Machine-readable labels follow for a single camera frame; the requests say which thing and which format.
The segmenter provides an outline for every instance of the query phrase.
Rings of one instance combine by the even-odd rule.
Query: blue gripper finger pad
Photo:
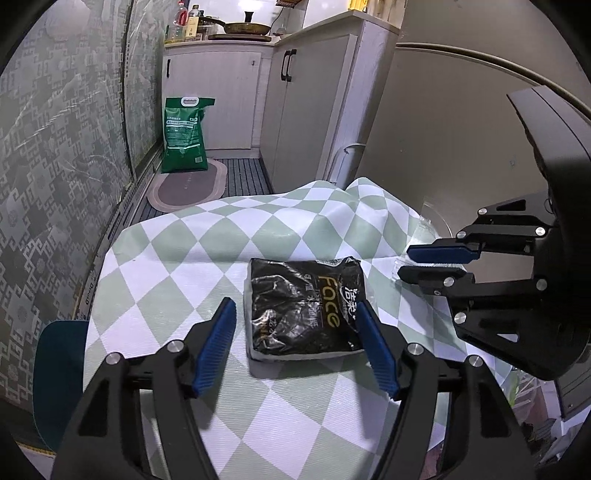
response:
[[[431,245],[410,245],[408,257],[416,263],[468,264],[480,258],[480,252],[474,252],[463,245],[455,247],[433,247]]]
[[[234,301],[230,300],[216,316],[216,323],[196,359],[193,391],[197,396],[202,395],[213,386],[220,364],[232,344],[234,330],[236,330],[236,304]]]
[[[394,398],[400,389],[396,373],[396,360],[390,353],[378,325],[364,303],[357,304],[355,324],[378,386],[390,398]]]

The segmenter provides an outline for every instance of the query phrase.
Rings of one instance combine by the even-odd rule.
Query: black plastic package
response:
[[[245,288],[247,344],[256,360],[331,358],[362,349],[359,260],[278,262],[253,258]]]

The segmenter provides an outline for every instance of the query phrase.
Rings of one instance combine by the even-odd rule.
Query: frying pan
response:
[[[271,27],[260,23],[251,23],[253,13],[254,12],[244,12],[244,22],[242,23],[225,23],[217,18],[210,17],[203,17],[203,19],[221,25],[224,32],[228,34],[267,35]]]

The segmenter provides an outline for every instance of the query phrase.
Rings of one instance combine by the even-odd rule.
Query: refrigerator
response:
[[[369,177],[454,235],[479,208],[547,188],[506,96],[535,85],[591,118],[589,79],[529,0],[408,0],[350,178]],[[467,269],[480,282],[529,278],[531,266],[531,257],[484,254]]]

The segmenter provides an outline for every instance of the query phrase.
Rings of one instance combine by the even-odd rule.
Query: black cabinet handle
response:
[[[287,59],[287,68],[285,69],[285,80],[287,82],[291,81],[291,75],[290,75],[290,61],[291,61],[291,56],[295,55],[297,53],[297,49],[296,48],[292,48],[290,51],[290,57]]]
[[[291,50],[286,50],[285,53],[283,54],[283,61],[281,62],[281,81],[284,82],[286,76],[283,75],[283,67],[285,66],[285,58],[288,57],[290,55]]]

